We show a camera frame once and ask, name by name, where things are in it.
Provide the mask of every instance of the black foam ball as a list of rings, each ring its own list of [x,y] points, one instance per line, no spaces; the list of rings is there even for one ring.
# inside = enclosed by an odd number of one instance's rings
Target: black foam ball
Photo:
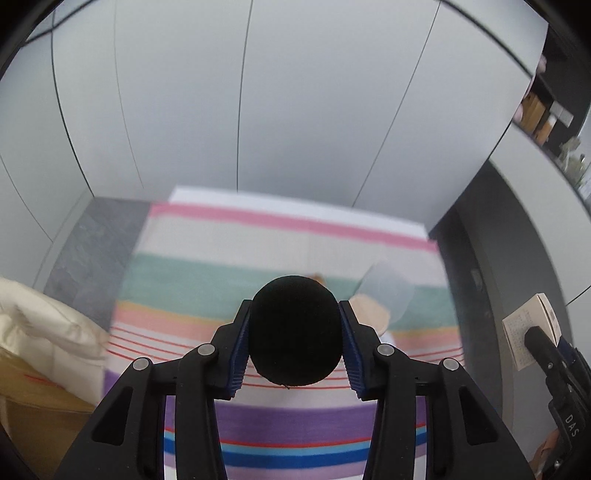
[[[310,385],[343,355],[339,305],[316,280],[276,278],[255,295],[248,349],[256,370],[277,385]]]

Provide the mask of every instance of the blue stripe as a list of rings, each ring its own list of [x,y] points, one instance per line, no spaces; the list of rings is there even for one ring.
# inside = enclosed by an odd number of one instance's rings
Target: blue stripe
[[[417,429],[417,440],[416,446],[427,443],[427,429]],[[164,451],[166,453],[172,453],[174,455],[174,433],[164,433]],[[222,453],[224,458],[226,455],[230,455],[231,458],[242,458],[247,456],[257,457],[275,457],[275,458],[287,458],[287,457],[319,457],[319,456],[331,456],[331,455],[358,455],[359,452],[364,452],[362,460],[367,458],[367,452],[369,451],[369,442],[359,443],[348,443],[345,445],[333,445],[328,447],[309,447],[309,448],[267,448],[267,447],[249,447],[244,445],[232,445],[228,443],[222,443]]]
[[[427,432],[417,435],[415,445],[427,443]],[[369,448],[359,450],[348,450],[346,452],[333,452],[323,455],[293,455],[285,450],[292,449],[269,449],[282,451],[283,455],[269,455],[267,453],[248,454],[240,452],[230,452],[227,449],[228,444],[222,444],[222,455],[224,463],[229,466],[244,466],[252,468],[313,468],[318,466],[341,465],[342,463],[361,462],[367,460]],[[164,451],[174,455],[174,440],[164,438]]]
[[[353,452],[330,453],[328,455],[307,456],[264,456],[243,455],[241,453],[222,452],[223,461],[228,466],[250,468],[315,468],[319,466],[341,465],[343,463],[362,462],[367,460],[369,449]]]
[[[322,447],[304,448],[277,448],[277,447],[253,447],[247,445],[234,445],[222,443],[222,451],[228,453],[241,453],[244,455],[275,455],[275,456],[305,456],[305,455],[326,455],[328,453],[343,453],[353,450],[368,450],[367,442],[345,443],[342,445],[327,445]]]
[[[172,453],[174,455],[174,440],[164,437],[164,451],[165,453]]]

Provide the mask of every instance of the black clamp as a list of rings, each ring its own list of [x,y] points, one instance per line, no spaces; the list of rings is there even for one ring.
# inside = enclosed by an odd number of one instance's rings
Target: black clamp
[[[230,400],[248,360],[249,306],[210,343],[154,365],[135,360],[99,404],[63,459],[56,480],[162,480],[164,402],[176,395],[178,480],[226,480],[214,399]],[[416,396],[427,399],[428,480],[526,480],[532,472],[480,389],[454,359],[412,360],[381,344],[339,303],[351,387],[378,400],[364,480],[411,480]]]

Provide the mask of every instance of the paper label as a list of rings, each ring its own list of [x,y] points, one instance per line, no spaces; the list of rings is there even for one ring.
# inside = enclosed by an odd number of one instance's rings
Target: paper label
[[[533,326],[542,328],[554,346],[558,345],[560,340],[558,320],[548,298],[543,293],[534,295],[503,320],[503,330],[518,371],[535,363],[534,357],[525,346],[525,333]]]

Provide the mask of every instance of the striped bedspread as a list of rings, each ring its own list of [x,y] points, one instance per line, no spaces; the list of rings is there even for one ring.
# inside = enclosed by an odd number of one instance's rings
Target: striped bedspread
[[[116,305],[105,388],[138,356],[184,355],[231,322],[243,299],[282,275],[321,275],[348,299],[378,261],[415,285],[401,320],[382,337],[409,356],[463,363],[437,245],[422,227],[293,200],[236,193],[153,205]],[[232,401],[217,401],[222,452],[233,480],[361,478],[375,403],[359,401],[342,362],[314,385],[286,389],[249,362]],[[417,398],[417,468],[426,454],[426,414]],[[174,477],[174,398],[167,399],[167,478]]]

